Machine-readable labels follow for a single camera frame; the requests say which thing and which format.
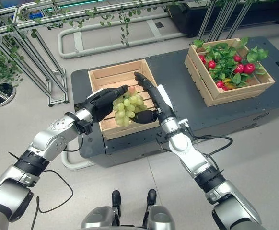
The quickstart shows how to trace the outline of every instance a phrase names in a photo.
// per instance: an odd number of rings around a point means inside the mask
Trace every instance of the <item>grape bunch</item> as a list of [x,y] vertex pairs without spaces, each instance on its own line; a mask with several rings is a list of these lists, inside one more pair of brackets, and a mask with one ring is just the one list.
[[144,98],[140,96],[134,86],[130,86],[129,90],[113,101],[113,110],[115,112],[115,121],[119,126],[129,126],[130,118],[135,117],[135,113],[147,110],[144,105]]

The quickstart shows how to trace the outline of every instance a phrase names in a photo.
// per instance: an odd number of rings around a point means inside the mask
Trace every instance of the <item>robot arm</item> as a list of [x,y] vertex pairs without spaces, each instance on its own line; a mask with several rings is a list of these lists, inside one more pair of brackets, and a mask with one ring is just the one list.
[[250,202],[201,152],[193,147],[190,138],[184,134],[184,129],[181,127],[184,124],[187,129],[190,129],[188,120],[177,121],[163,86],[154,87],[140,73],[135,72],[135,76],[139,85],[149,93],[156,110],[139,112],[134,121],[148,123],[156,118],[159,120],[169,140],[170,150],[181,159],[182,165],[204,191],[207,200],[211,204],[218,203],[212,211],[212,216],[220,230],[264,230],[260,226],[260,216]]
[[40,174],[79,134],[92,132],[93,122],[99,122],[112,112],[112,102],[128,90],[101,89],[90,95],[77,112],[65,115],[49,128],[39,132],[24,154],[0,177],[0,230],[18,220],[28,207]]

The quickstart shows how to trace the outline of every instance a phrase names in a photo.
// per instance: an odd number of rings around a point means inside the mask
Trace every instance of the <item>wooden crate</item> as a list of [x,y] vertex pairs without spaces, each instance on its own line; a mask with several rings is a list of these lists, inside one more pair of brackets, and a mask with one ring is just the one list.
[[[88,71],[92,91],[95,92],[101,88],[118,88],[122,85],[135,86],[136,91],[144,98],[144,104],[148,109],[153,110],[153,102],[143,87],[135,81],[134,72],[145,75],[155,86],[157,86],[154,77],[149,69],[146,60],[133,61],[121,65],[110,66],[102,69]],[[149,124],[131,123],[128,127],[122,127],[116,124],[114,112],[110,113],[104,120],[99,122],[100,130],[107,139],[114,139],[128,134],[140,132],[149,128],[157,127],[159,123]]]
[[[204,47],[211,45],[214,46],[218,43],[227,43],[229,46],[237,47],[240,44],[239,38],[221,40],[216,42],[208,42],[204,43]],[[196,82],[196,86],[199,89],[201,96],[204,98],[207,106],[222,104],[226,102],[237,101],[241,99],[246,99],[250,97],[255,97],[260,95],[265,91],[265,89],[269,88],[272,84],[275,83],[273,78],[267,73],[267,71],[263,68],[262,71],[265,71],[266,74],[253,74],[254,77],[250,79],[248,82],[248,86],[237,88],[233,90],[224,91],[216,86],[213,78],[208,72],[205,65],[199,58],[200,54],[206,54],[207,52],[201,52],[202,50],[198,49],[196,51],[196,46],[191,45],[188,55],[185,59],[185,65],[188,68],[188,71],[192,75],[192,79]],[[248,48],[242,47],[237,50],[238,54],[244,59]]]

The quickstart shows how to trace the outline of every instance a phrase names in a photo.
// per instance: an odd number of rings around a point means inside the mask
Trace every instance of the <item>black pot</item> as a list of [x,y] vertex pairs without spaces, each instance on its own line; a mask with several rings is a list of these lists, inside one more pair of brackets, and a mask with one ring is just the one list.
[[10,102],[16,94],[16,89],[8,83],[0,84],[0,90],[8,96],[7,100],[0,97],[0,106],[3,106],[5,104],[7,104],[8,102]]

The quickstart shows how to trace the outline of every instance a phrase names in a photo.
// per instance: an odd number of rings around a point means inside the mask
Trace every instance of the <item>white floor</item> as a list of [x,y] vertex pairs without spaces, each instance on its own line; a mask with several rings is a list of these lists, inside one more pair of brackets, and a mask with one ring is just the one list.
[[[60,65],[67,70],[70,103],[49,108],[46,97],[29,79],[25,79],[17,88],[16,98],[0,108],[0,175],[8,165],[15,162],[8,151],[21,155],[39,130],[47,128],[66,111],[73,111],[70,82],[73,71],[185,49],[191,41],[188,38],[179,38],[89,57],[62,59],[57,51],[59,32],[60,30],[48,31],[46,28],[40,30]],[[266,36],[279,49],[279,25],[247,28],[235,34],[236,37],[259,35]],[[97,36],[86,39],[96,44],[99,42]],[[263,225],[270,230],[279,230],[279,118],[267,125],[232,134],[231,137],[234,139],[233,145],[220,152],[215,159],[225,169],[224,176],[234,182],[256,207]],[[209,152],[221,144],[221,141],[209,141],[196,147]],[[70,148],[73,147],[77,147],[77,141],[71,143]],[[75,153],[72,160],[80,161],[81,157]],[[157,203],[171,211],[178,230],[217,229],[210,214],[213,207],[172,153],[154,155],[106,169],[93,166],[78,171],[66,169],[58,157],[48,169],[56,170],[70,183],[74,189],[74,197],[53,212],[39,214],[36,230],[79,228],[83,218],[94,207],[110,205],[110,196],[115,189],[122,194],[121,223],[141,225],[146,195],[150,188],[158,191]],[[70,194],[63,182],[48,172],[41,175],[33,192],[40,196],[43,210],[60,204]],[[23,217],[10,224],[10,229],[30,229],[35,206],[33,200]]]

